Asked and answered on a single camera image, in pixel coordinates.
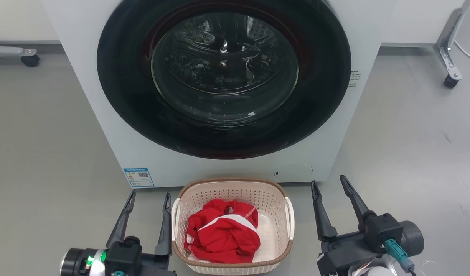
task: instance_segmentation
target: metal leg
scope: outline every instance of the metal leg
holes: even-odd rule
[[[36,49],[23,49],[21,47],[0,46],[0,56],[33,56]]]
[[[21,47],[0,46],[0,56],[20,56],[21,62],[28,67],[39,64],[39,56],[36,49],[23,49]]]
[[[465,0],[461,8],[458,8],[451,13],[445,28],[441,32],[438,42],[436,42],[436,45],[433,46],[434,52],[436,52],[440,58],[441,63],[448,72],[444,84],[446,87],[451,89],[456,86],[459,80],[462,79],[462,74],[451,59],[449,51],[451,50],[451,46],[455,41],[456,33],[469,5],[470,0]]]

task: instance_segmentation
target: red cloth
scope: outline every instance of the red cloth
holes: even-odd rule
[[[261,246],[258,218],[250,204],[213,199],[189,217],[184,247],[213,263],[251,263]]]

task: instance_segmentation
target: brown basket rim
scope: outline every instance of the brown basket rim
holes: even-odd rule
[[[261,182],[261,183],[269,184],[269,185],[272,185],[272,186],[276,187],[284,197],[287,197],[287,194],[284,191],[284,189],[281,187],[281,185],[279,185],[278,183],[276,183],[272,180],[261,179],[261,178],[243,178],[243,177],[240,177],[240,178],[223,178],[223,177],[219,177],[219,178],[201,179],[201,180],[196,180],[196,181],[193,181],[193,182],[189,183],[184,188],[182,188],[182,190],[178,194],[178,198],[182,199],[182,196],[184,195],[185,191],[188,190],[189,188],[195,186],[195,185],[205,184],[205,183],[210,183],[210,182],[220,182],[220,181]],[[175,241],[172,241],[173,251],[175,252],[175,255],[177,255],[177,257],[182,262],[184,262],[188,265],[191,265],[191,266],[208,267],[208,268],[226,268],[226,269],[228,269],[228,268],[251,268],[251,267],[261,267],[261,266],[275,265],[275,264],[281,262],[284,258],[286,258],[286,256],[289,254],[289,251],[291,251],[292,247],[293,247],[293,240],[289,240],[288,245],[287,245],[286,249],[284,250],[284,252],[281,255],[279,255],[279,257],[277,257],[273,260],[269,260],[269,261],[256,262],[256,263],[241,263],[241,264],[219,264],[219,263],[195,262],[195,261],[188,260],[186,257],[184,257],[184,255],[182,255],[180,253],[180,250],[177,247],[177,243]]]

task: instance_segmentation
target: gray floor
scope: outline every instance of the gray floor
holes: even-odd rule
[[[457,40],[470,52],[468,14]],[[37,68],[0,59],[0,275],[56,275],[68,248],[103,248],[130,192],[68,59],[42,49]],[[321,183],[340,233],[357,224],[340,174],[377,213],[414,221],[426,242],[413,258],[418,275],[470,275],[470,60],[452,52],[463,74],[454,90],[442,86],[445,71],[431,49],[381,49]],[[317,275],[309,187],[285,188],[295,241],[270,274]],[[145,252],[156,245],[165,192],[178,191],[138,194],[128,234],[142,238]],[[170,269],[195,274],[175,256]]]

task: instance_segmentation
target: white washing machine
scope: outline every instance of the white washing machine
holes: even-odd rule
[[[326,180],[396,2],[42,1],[131,187]]]

